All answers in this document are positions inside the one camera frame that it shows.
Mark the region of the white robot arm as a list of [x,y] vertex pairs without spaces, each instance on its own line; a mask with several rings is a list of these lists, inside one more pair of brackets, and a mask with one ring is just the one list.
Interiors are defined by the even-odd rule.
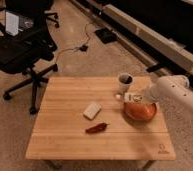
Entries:
[[142,90],[143,100],[155,103],[168,96],[193,113],[193,91],[189,85],[189,79],[184,75],[162,76]]

